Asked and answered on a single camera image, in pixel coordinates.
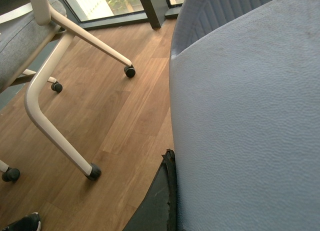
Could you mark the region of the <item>left gripper black camera finger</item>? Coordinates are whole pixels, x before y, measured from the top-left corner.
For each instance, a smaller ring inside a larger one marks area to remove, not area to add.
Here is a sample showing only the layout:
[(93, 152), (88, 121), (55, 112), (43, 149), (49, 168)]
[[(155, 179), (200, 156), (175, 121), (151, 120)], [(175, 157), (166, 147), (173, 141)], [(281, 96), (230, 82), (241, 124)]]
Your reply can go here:
[(175, 153), (167, 149), (154, 179), (125, 231), (177, 230), (177, 172)]

